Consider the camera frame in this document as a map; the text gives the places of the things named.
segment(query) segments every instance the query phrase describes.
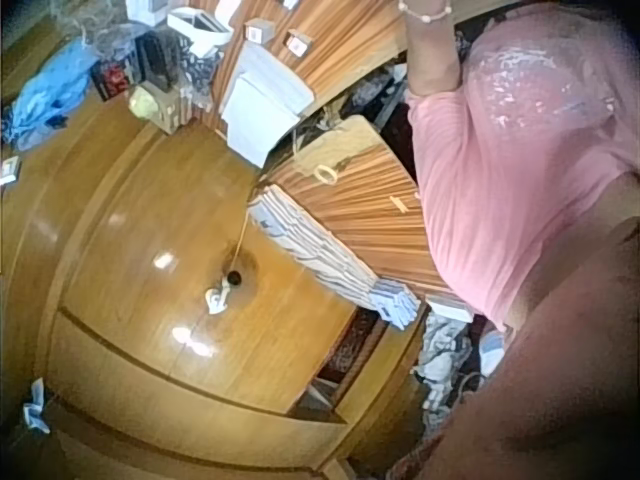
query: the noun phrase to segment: roll of tape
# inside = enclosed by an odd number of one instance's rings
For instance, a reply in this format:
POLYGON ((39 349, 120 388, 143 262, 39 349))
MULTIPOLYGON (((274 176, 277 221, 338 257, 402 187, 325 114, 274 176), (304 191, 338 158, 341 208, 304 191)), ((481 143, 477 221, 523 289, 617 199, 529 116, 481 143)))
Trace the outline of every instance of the roll of tape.
POLYGON ((318 165, 313 170, 313 176, 316 177, 320 183, 325 185, 335 185, 338 183, 338 173, 331 167, 326 165, 318 165))

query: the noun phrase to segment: blue cloth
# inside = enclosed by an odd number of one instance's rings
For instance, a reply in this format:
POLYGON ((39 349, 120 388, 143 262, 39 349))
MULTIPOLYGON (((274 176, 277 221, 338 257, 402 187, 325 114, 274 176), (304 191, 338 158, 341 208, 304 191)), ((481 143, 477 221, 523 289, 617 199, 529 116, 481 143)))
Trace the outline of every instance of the blue cloth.
POLYGON ((20 151, 44 142, 84 100, 98 56, 78 38, 57 52, 3 112, 2 137, 20 151))

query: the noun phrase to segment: pink shirt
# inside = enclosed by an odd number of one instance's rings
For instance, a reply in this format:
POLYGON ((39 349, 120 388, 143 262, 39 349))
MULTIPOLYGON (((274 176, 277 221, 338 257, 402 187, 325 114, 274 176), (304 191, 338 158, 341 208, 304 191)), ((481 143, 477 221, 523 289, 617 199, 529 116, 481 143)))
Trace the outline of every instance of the pink shirt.
POLYGON ((431 253, 499 328, 548 242, 638 156, 638 73, 610 23, 549 4, 486 31, 462 86, 411 96, 431 253))

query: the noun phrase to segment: striped wood grain surface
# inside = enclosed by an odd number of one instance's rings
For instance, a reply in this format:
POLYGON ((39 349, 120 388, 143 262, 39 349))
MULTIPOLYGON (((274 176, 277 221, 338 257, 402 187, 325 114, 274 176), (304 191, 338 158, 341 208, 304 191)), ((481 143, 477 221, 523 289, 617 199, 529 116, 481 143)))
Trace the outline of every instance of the striped wood grain surface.
POLYGON ((280 185, 380 276, 409 284, 416 293, 452 295, 429 253, 417 187, 384 144, 352 157, 336 185, 295 170, 293 160, 268 180, 280 185), (402 213, 390 197, 399 199, 402 213))

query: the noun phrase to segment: bracelet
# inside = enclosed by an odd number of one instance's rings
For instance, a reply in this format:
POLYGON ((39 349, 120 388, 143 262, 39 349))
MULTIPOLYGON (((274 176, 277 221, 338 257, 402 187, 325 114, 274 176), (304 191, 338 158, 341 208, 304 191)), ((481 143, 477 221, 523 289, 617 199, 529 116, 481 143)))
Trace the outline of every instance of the bracelet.
POLYGON ((414 12, 409 9, 409 6, 404 2, 404 0, 398 0, 398 10, 402 13, 406 13, 411 15, 412 17, 417 18, 422 23, 431 23, 436 22, 438 20, 442 20, 447 15, 451 15, 453 9, 451 8, 451 4, 447 3, 447 6, 444 7, 444 10, 436 15, 420 15, 419 13, 414 12))

